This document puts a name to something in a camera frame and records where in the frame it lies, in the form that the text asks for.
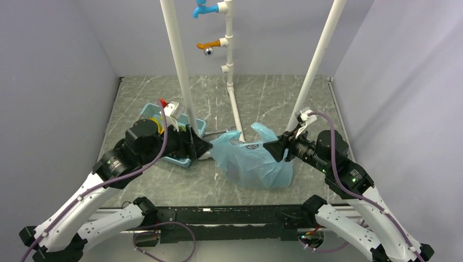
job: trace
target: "blue basket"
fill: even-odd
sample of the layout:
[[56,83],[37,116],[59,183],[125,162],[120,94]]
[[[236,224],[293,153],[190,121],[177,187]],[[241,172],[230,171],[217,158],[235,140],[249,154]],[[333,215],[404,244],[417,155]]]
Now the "blue basket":
[[[141,111],[141,117],[140,118],[151,118],[154,117],[157,119],[159,124],[162,124],[161,116],[159,115],[159,106],[155,104],[148,103],[145,105],[145,107]],[[179,117],[178,120],[179,126],[184,127],[188,124],[188,116],[185,114],[182,114]],[[204,135],[204,130],[206,129],[206,121],[196,118],[196,123],[198,125],[198,132],[199,132],[199,137],[203,137]],[[189,158],[181,158],[181,159],[175,159],[171,157],[163,157],[162,159],[174,163],[176,165],[182,166],[184,168],[189,167],[191,164],[191,159]]]

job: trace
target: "light blue plastic bag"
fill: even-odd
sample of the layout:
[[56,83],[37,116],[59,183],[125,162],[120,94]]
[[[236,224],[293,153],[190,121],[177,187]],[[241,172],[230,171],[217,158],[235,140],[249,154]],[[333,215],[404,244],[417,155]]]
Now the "light blue plastic bag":
[[211,156],[227,179],[242,187],[269,189],[288,187],[293,178],[291,162],[277,162],[262,146],[264,142],[277,140],[275,133],[260,123],[251,127],[262,141],[243,143],[238,141],[241,132],[229,131],[212,140]]

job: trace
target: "gray marble surface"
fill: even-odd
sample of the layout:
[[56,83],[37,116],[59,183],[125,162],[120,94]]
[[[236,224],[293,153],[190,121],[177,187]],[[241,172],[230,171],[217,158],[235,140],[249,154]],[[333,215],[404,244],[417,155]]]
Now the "gray marble surface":
[[[235,95],[246,141],[258,139],[257,133],[250,127],[253,122],[266,125],[277,135],[284,132],[303,81],[304,76],[294,75],[235,77]],[[189,83],[196,117],[207,122],[206,131],[234,125],[223,76],[191,76]],[[155,104],[159,98],[183,103],[177,76],[124,78],[103,152],[124,136],[140,117],[146,103]],[[323,77],[315,78],[306,106],[327,113],[334,120],[335,128],[341,129],[333,98]],[[319,118],[310,127],[309,138],[315,139],[320,131],[328,128],[328,124]],[[319,171],[298,159],[294,160],[293,170],[289,187],[255,190],[229,182],[212,159],[196,161],[188,169],[159,161],[104,206],[119,207],[124,201],[133,201],[141,196],[148,197],[157,206],[301,204],[313,194],[330,203],[340,201],[325,185],[324,176]]]

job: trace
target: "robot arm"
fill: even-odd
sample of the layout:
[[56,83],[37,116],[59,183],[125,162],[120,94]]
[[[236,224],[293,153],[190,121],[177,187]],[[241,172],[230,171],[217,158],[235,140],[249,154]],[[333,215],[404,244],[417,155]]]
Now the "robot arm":
[[162,148],[164,150],[160,157],[192,160],[212,148],[191,127],[187,126],[186,130],[178,128],[176,120],[182,109],[178,103],[165,104],[163,107],[162,115],[169,122],[166,141],[156,122],[145,119],[136,121],[126,131],[125,138],[103,154],[77,192],[53,216],[36,227],[21,230],[23,243],[37,250],[34,261],[62,261],[63,255],[72,259],[66,261],[78,261],[83,251],[96,243],[122,230],[140,226],[144,219],[156,221],[152,217],[155,207],[146,199],[138,205],[135,201],[135,205],[130,205],[121,214],[92,222],[94,225],[83,225],[103,203],[140,176],[148,167],[147,164],[159,158]]
[[277,161],[283,159],[285,150],[288,149],[285,161],[298,157],[324,173],[325,183],[359,212],[375,233],[376,238],[371,236],[379,242],[373,241],[368,234],[358,234],[357,238],[357,232],[349,231],[347,228],[350,230],[356,228],[356,231],[362,233],[366,233],[367,230],[360,226],[349,225],[345,219],[338,216],[329,216],[333,215],[332,207],[330,208],[330,205],[319,196],[311,197],[302,205],[302,212],[306,213],[306,218],[315,219],[320,225],[345,237],[373,261],[421,261],[417,254],[424,261],[429,261],[434,250],[429,245],[420,244],[397,222],[381,199],[372,178],[359,164],[347,158],[348,145],[337,131],[333,130],[334,141],[332,141],[330,130],[320,132],[316,141],[306,139],[307,134],[304,132],[307,129],[307,123],[313,122],[310,118],[315,114],[325,117],[324,114],[313,113],[308,108],[301,110],[296,115],[299,121],[298,126],[291,132],[284,132],[277,141],[265,143],[264,148]]

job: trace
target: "white pvc pipe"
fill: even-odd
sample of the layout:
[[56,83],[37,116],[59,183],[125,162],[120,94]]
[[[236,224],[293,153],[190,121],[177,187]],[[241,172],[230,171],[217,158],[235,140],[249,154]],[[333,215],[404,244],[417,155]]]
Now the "white pvc pipe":
[[241,131],[240,141],[246,142],[243,135],[243,127],[241,126],[240,114],[238,113],[238,105],[236,104],[234,89],[228,89],[228,94],[230,95],[231,109],[233,110],[233,117],[235,118],[236,130]]
[[233,14],[234,14],[234,3],[233,0],[224,0],[219,5],[219,12],[225,13],[225,39],[227,40],[227,64],[225,65],[227,71],[227,91],[230,96],[231,109],[233,111],[233,117],[235,118],[236,130],[241,131],[240,141],[245,142],[243,135],[243,128],[241,126],[240,113],[238,112],[238,105],[236,104],[235,88],[233,85],[233,73],[235,71],[235,65],[233,64]]
[[170,48],[174,56],[175,68],[179,77],[180,89],[182,90],[183,104],[185,105],[186,114],[188,115],[189,124],[199,135],[196,117],[194,115],[193,100],[189,89],[187,65],[183,54],[182,40],[180,39],[179,23],[175,14],[173,0],[161,0],[162,14],[164,15],[165,27],[169,36]]
[[291,113],[288,125],[286,126],[286,131],[292,131],[298,124],[298,120],[294,114],[304,107],[304,102],[307,98],[308,91],[313,83],[315,74],[320,67],[323,55],[327,50],[331,36],[333,35],[334,29],[336,28],[337,22],[341,16],[342,9],[344,8],[345,4],[346,0],[334,0],[333,2],[333,6],[331,7],[330,14],[327,18],[327,22],[323,28],[322,35],[320,36],[317,48],[315,49],[315,53],[313,54],[312,62],[308,67],[307,75],[305,76],[304,82],[302,83],[302,88],[299,92],[298,100],[296,101],[296,105],[294,106],[293,112]]

